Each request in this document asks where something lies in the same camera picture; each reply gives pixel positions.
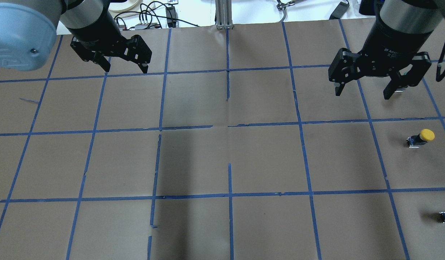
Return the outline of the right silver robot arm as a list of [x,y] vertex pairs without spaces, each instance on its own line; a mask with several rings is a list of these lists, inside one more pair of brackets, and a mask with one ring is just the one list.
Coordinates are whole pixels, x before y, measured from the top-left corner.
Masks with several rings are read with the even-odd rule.
[[339,49],[328,69],[337,96],[350,81],[389,76],[383,97],[390,99],[417,86],[431,67],[428,52],[420,48],[445,20],[445,0],[375,0],[374,11],[376,20],[362,49]]

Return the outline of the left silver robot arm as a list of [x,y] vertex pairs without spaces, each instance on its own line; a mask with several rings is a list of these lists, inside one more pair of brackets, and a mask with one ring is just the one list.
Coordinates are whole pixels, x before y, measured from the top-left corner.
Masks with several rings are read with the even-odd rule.
[[152,51],[140,35],[125,38],[109,12],[110,0],[0,0],[0,67],[33,71],[46,64],[62,23],[82,61],[105,72],[119,57],[147,73]]

